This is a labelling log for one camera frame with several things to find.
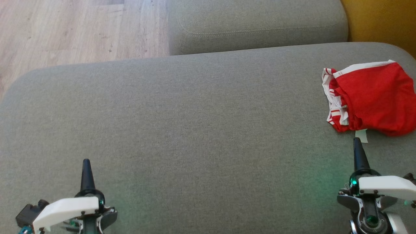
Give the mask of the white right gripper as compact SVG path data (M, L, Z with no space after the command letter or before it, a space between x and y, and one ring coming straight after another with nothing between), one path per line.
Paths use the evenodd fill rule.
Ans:
M352 194L390 196L407 201L416 201L416 185L403 177L381 175L370 169L370 165L359 137L353 139L354 169L349 178Z

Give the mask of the red basketball jersey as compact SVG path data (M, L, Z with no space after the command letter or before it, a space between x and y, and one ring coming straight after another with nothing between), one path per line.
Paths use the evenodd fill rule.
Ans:
M322 87L329 104L327 122L337 132L376 130L397 137L416 130L413 79L398 62L370 62L343 70L324 68Z

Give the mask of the yellow sofa cushion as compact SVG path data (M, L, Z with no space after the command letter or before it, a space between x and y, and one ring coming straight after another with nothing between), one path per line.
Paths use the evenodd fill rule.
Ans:
M350 42L380 42L416 59L416 0L341 0Z

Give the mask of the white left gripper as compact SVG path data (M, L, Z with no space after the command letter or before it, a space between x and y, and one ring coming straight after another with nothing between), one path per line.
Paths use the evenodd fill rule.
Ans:
M91 162L82 162L80 192L75 198L60 199L46 206L32 223L33 232L50 231L63 223L68 232L104 232L105 198L96 190Z

